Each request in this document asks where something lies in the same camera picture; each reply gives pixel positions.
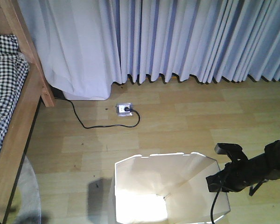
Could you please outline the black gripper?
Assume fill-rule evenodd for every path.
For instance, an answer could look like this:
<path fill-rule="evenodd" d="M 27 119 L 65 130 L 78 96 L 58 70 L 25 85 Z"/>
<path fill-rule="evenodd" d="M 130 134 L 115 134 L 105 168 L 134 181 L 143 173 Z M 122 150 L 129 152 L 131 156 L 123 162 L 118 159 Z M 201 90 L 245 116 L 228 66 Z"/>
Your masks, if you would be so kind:
<path fill-rule="evenodd" d="M 240 192 L 259 183 L 259 171 L 253 161 L 228 162 L 222 173 L 207 176 L 206 182 L 209 192 Z"/>

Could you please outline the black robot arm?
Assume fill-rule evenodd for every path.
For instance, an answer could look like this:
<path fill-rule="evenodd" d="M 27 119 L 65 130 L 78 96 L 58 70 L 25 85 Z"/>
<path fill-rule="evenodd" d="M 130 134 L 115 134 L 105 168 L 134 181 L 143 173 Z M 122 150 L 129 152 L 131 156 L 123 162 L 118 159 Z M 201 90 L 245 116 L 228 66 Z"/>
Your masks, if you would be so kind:
<path fill-rule="evenodd" d="M 231 162 L 206 177 L 209 192 L 240 192 L 249 187 L 253 196 L 263 183 L 280 179 L 280 140 L 266 145 L 263 154 L 251 159 L 238 144 L 218 143 L 215 152 L 227 155 Z"/>

